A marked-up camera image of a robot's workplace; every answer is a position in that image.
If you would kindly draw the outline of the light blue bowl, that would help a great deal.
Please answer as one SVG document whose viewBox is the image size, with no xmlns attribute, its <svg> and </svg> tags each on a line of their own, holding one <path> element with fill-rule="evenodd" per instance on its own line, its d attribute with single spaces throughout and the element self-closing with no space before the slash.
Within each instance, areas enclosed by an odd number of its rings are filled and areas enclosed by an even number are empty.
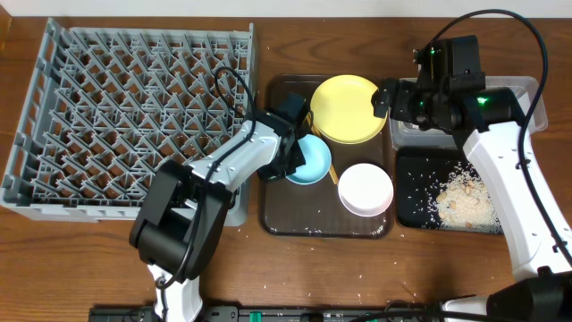
<svg viewBox="0 0 572 322">
<path fill-rule="evenodd" d="M 298 166 L 286 178 L 299 185 L 310 185 L 322 180 L 330 171 L 332 154 L 326 143 L 308 134 L 298 141 L 305 164 Z"/>
</svg>

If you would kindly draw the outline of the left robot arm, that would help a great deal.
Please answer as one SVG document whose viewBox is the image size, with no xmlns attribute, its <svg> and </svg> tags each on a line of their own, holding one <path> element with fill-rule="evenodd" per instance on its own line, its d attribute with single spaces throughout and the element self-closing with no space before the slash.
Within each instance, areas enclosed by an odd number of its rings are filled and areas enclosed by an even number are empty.
<svg viewBox="0 0 572 322">
<path fill-rule="evenodd" d="M 197 318 L 198 278 L 215 253 L 235 192 L 252 174 L 271 182 L 304 165 L 298 141 L 309 113 L 302 96 L 289 94 L 276 108 L 253 111 L 210 155 L 159 167 L 129 237 L 155 279 L 158 320 Z"/>
</svg>

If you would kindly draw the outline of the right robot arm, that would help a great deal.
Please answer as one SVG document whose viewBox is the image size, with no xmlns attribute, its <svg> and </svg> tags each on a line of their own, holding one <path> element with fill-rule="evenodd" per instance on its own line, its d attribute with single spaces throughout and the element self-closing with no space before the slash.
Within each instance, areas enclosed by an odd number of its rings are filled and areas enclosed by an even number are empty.
<svg viewBox="0 0 572 322">
<path fill-rule="evenodd" d="M 487 297 L 446 301 L 442 320 L 569 321 L 571 228 L 534 156 L 525 112 L 507 87 L 488 89 L 475 36 L 436 39 L 415 51 L 416 80 L 385 79 L 372 96 L 421 130 L 451 135 L 481 177 L 509 245 L 516 282 Z"/>
</svg>

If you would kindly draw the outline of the yellow round plate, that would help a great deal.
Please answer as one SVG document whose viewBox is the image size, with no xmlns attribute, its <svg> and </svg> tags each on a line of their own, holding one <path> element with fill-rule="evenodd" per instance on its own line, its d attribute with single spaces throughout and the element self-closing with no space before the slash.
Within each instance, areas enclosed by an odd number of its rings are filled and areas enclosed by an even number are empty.
<svg viewBox="0 0 572 322">
<path fill-rule="evenodd" d="M 359 144 L 372 139 L 384 127 L 387 115 L 374 115 L 371 102 L 378 90 L 370 80 L 357 75 L 338 75 L 315 90 L 310 107 L 314 125 L 328 139 Z"/>
</svg>

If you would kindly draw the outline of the white bowl with food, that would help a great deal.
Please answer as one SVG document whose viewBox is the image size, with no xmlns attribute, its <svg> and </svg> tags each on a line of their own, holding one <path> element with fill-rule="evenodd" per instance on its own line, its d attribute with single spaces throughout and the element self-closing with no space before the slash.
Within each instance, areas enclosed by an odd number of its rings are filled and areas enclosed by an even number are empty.
<svg viewBox="0 0 572 322">
<path fill-rule="evenodd" d="M 391 177 L 379 166 L 362 163 L 349 167 L 338 182 L 341 204 L 361 217 L 378 216 L 393 200 Z"/>
</svg>

